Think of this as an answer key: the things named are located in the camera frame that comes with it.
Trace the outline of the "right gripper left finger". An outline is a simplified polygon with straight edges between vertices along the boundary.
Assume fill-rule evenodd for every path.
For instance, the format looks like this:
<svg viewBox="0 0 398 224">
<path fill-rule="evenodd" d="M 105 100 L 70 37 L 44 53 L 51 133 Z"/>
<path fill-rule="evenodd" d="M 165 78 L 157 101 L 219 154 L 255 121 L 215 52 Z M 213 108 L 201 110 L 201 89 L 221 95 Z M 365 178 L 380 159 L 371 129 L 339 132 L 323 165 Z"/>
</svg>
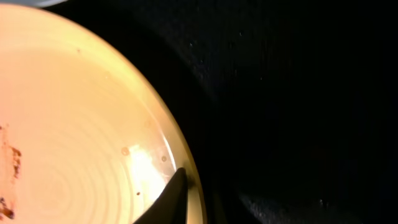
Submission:
<svg viewBox="0 0 398 224">
<path fill-rule="evenodd" d="M 186 224 L 188 180 L 186 170 L 176 170 L 158 199 L 134 224 Z"/>
</svg>

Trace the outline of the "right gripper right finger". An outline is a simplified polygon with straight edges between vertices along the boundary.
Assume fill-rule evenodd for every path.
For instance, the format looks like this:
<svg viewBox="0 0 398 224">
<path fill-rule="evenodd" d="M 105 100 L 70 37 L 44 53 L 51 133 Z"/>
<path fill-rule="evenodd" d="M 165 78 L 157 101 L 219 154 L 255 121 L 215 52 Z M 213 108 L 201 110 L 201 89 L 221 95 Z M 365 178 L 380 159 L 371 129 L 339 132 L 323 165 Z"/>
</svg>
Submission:
<svg viewBox="0 0 398 224">
<path fill-rule="evenodd" d="M 223 204 L 220 195 L 216 190 L 212 191 L 213 199 L 213 216 L 215 224 L 227 224 L 227 219 L 224 213 Z"/>
</svg>

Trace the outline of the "light blue plate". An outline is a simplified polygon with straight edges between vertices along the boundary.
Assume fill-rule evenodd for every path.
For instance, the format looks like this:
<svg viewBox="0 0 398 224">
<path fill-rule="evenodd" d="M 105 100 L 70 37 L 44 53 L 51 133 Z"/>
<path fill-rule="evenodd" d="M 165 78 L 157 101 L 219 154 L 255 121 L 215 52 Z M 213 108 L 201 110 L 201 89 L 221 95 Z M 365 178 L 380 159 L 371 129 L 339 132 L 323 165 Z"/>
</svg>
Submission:
<svg viewBox="0 0 398 224">
<path fill-rule="evenodd" d="M 68 0 L 0 0 L 1 3 L 18 4 L 40 8 L 54 6 L 66 1 Z"/>
</svg>

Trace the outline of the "yellow plate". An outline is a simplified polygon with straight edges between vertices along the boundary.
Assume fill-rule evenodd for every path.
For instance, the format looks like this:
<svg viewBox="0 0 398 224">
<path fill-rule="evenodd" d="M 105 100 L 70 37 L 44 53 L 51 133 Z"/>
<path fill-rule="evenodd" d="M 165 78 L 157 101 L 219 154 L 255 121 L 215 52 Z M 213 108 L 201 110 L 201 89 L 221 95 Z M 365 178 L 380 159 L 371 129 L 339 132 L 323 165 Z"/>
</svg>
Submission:
<svg viewBox="0 0 398 224">
<path fill-rule="evenodd" d="M 142 73 L 51 12 L 1 4 L 1 222 L 134 223 L 185 169 L 185 223 L 206 223 L 192 154 Z"/>
</svg>

